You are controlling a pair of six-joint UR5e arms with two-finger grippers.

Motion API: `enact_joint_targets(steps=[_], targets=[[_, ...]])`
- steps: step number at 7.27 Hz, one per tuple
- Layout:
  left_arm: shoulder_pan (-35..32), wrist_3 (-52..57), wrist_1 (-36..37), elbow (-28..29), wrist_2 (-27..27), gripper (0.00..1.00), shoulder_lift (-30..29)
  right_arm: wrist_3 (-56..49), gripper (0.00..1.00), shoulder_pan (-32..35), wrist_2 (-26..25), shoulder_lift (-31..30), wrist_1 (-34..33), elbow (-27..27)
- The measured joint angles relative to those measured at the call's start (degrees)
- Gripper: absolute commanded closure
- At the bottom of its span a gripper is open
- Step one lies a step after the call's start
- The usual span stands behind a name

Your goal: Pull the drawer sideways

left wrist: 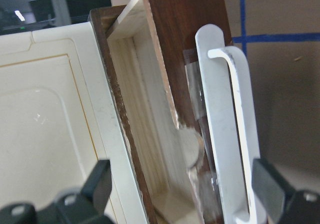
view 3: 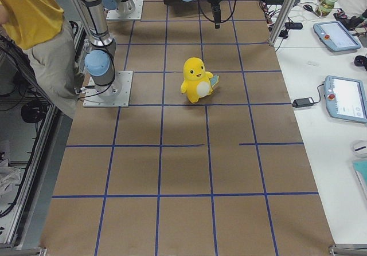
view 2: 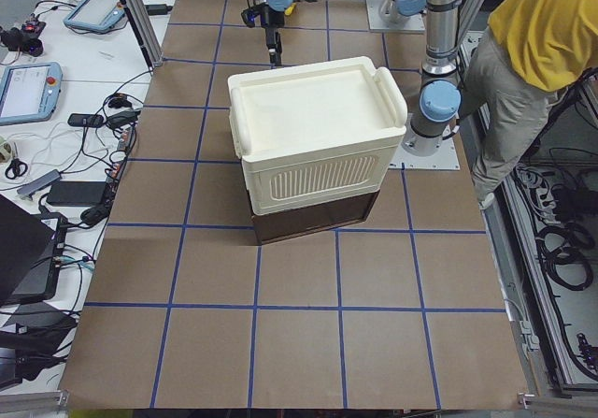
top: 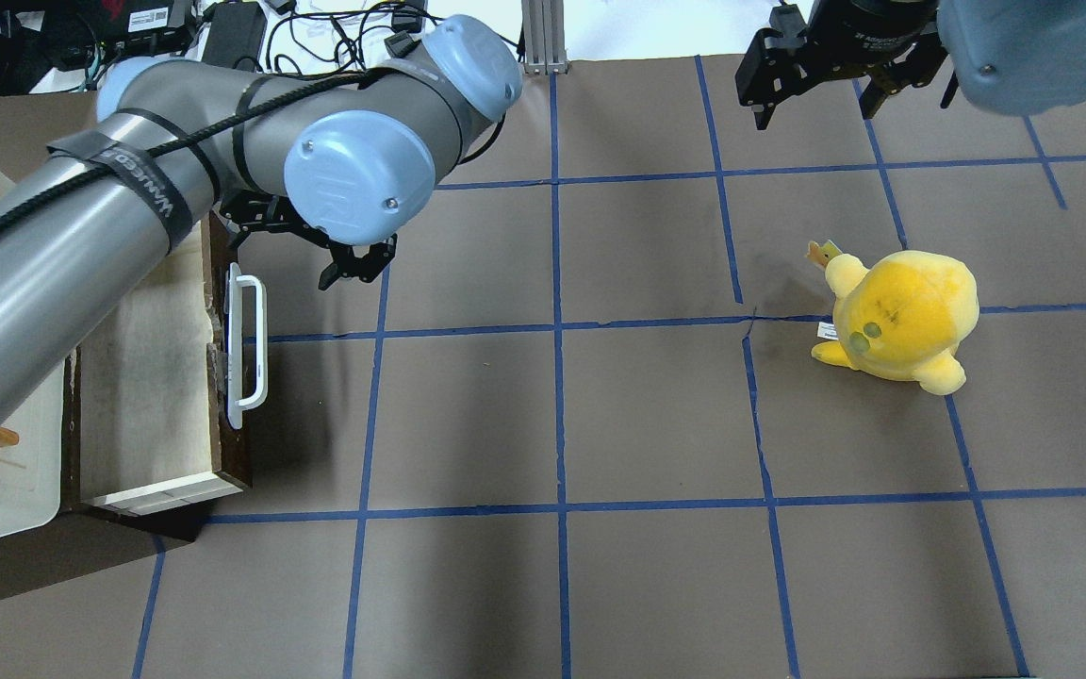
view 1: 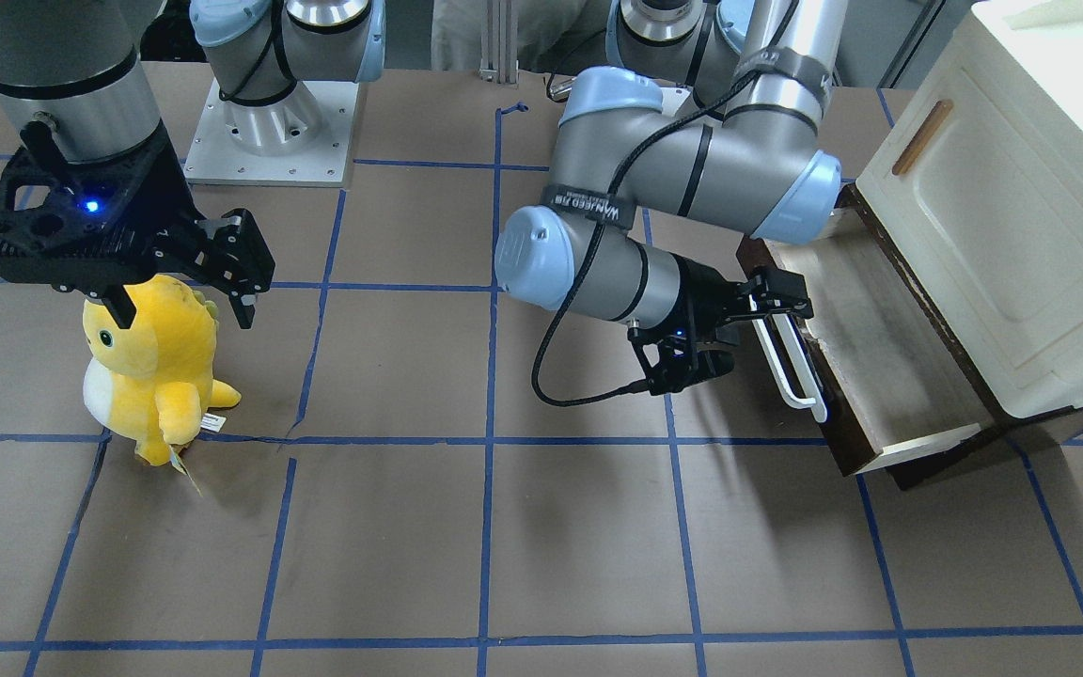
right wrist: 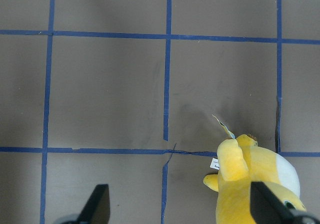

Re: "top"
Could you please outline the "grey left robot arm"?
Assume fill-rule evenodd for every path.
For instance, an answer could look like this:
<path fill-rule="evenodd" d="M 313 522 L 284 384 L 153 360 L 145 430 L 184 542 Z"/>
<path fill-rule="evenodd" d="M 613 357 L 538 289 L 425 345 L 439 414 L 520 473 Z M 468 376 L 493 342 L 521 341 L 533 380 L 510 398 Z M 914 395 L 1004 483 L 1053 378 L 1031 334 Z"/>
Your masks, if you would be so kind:
<path fill-rule="evenodd" d="M 296 227 L 333 251 L 323 288 L 378 276 L 525 87 L 501 36 L 466 14 L 389 36 L 387 51 L 318 80 L 150 56 L 109 74 L 94 127 L 48 142 L 0 199 L 0 425 L 238 193 L 288 199 Z"/>

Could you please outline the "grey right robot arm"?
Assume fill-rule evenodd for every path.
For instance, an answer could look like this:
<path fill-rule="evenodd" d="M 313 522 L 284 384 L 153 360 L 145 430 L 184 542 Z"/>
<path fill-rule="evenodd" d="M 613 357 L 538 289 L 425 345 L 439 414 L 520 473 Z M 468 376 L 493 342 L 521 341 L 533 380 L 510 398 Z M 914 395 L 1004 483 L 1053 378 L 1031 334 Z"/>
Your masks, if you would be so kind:
<path fill-rule="evenodd" d="M 1007 117 L 1086 102 L 1086 1 L 815 1 L 773 7 L 735 73 L 738 103 L 767 129 L 779 104 L 828 81 L 866 78 L 874 120 L 892 96 L 952 73 L 956 96 Z"/>

